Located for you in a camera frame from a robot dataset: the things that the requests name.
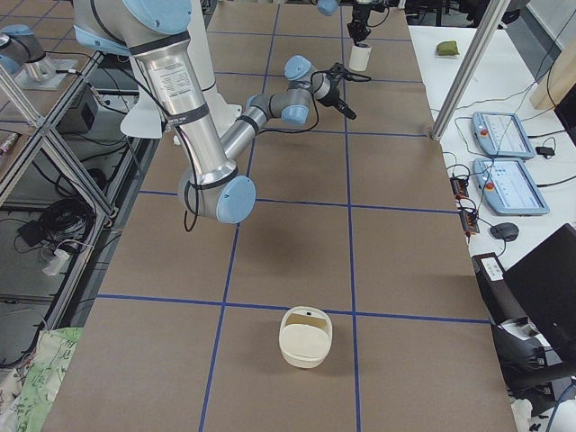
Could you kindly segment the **green cloth pouch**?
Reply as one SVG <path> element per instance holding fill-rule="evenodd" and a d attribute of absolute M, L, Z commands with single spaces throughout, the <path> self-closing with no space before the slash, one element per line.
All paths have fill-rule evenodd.
<path fill-rule="evenodd" d="M 456 40 L 444 40 L 436 45 L 436 54 L 439 57 L 458 57 L 460 51 Z"/>

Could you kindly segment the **orange black power strip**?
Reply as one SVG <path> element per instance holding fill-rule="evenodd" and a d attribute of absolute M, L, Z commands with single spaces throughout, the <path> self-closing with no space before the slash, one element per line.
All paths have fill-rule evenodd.
<path fill-rule="evenodd" d="M 468 180 L 462 176 L 453 175 L 449 181 L 464 234 L 468 238 L 478 234 L 480 232 L 478 227 L 479 214 L 475 202 L 468 194 Z"/>

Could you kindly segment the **aluminium frame post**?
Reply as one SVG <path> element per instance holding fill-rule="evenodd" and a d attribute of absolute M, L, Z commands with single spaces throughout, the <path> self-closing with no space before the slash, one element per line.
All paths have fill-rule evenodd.
<path fill-rule="evenodd" d="M 432 140 L 441 140 L 448 123 L 472 79 L 475 69 L 482 59 L 484 51 L 490 44 L 492 36 L 497 30 L 501 18 L 507 11 L 510 3 L 510 0 L 492 0 L 487 5 L 485 14 L 475 31 L 470 46 L 464 55 L 463 62 L 454 77 L 454 81 L 445 97 L 440 112 L 429 132 L 429 137 Z"/>

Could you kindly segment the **wooden board panel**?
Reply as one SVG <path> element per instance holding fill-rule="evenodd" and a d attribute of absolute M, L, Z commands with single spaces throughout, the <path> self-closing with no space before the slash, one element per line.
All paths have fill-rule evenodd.
<path fill-rule="evenodd" d="M 575 2 L 535 1 L 529 7 L 562 52 L 530 96 L 537 110 L 559 104 L 575 85 Z"/>

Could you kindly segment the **lower blue teach pendant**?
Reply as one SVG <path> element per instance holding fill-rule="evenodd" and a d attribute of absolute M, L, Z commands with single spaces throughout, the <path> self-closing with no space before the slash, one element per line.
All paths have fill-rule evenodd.
<path fill-rule="evenodd" d="M 481 201 L 497 215 L 541 216 L 550 211 L 520 158 L 476 158 L 472 162 L 472 179 Z"/>

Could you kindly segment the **white mug with HOME print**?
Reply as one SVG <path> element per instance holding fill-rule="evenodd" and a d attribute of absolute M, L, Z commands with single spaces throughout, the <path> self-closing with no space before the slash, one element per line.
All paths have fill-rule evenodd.
<path fill-rule="evenodd" d="M 366 43 L 353 44 L 348 67 L 355 72 L 364 72 L 368 68 L 372 46 Z"/>

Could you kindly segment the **cream white basket bin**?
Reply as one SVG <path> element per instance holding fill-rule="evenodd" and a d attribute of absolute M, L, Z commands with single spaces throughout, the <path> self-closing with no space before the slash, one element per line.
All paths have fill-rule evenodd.
<path fill-rule="evenodd" d="M 328 356 L 333 326 L 329 315 L 310 306 L 289 309 L 280 324 L 278 343 L 283 359 L 294 367 L 311 369 Z"/>

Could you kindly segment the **black computer mouse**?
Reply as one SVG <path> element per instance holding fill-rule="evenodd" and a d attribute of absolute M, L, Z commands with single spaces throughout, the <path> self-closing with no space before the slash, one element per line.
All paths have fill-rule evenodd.
<path fill-rule="evenodd" d="M 512 222 L 502 222 L 490 226 L 490 235 L 494 239 L 512 242 L 518 238 L 519 227 Z"/>

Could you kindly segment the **green patterned cloth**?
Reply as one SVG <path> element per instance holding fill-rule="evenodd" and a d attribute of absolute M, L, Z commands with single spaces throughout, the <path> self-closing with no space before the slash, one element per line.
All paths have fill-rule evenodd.
<path fill-rule="evenodd" d="M 23 364 L 1 381 L 1 429 L 40 431 L 58 394 L 83 330 L 59 328 L 40 333 Z"/>

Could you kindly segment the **blue teach pendant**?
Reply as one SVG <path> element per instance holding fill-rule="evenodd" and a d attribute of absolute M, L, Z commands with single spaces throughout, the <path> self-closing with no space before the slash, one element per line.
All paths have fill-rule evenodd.
<path fill-rule="evenodd" d="M 536 155 L 520 119 L 514 113 L 475 112 L 472 115 L 472 132 L 476 143 L 489 157 L 529 160 Z"/>
<path fill-rule="evenodd" d="M 550 211 L 520 158 L 476 158 L 472 162 L 472 179 L 481 201 L 497 215 L 541 216 Z"/>

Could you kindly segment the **upper blue teach pendant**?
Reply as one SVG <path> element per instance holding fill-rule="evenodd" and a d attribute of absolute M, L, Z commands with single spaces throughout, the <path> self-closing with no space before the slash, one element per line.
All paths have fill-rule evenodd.
<path fill-rule="evenodd" d="M 536 155 L 520 119 L 514 113 L 475 112 L 472 115 L 472 132 L 476 143 L 489 157 L 529 160 Z"/>

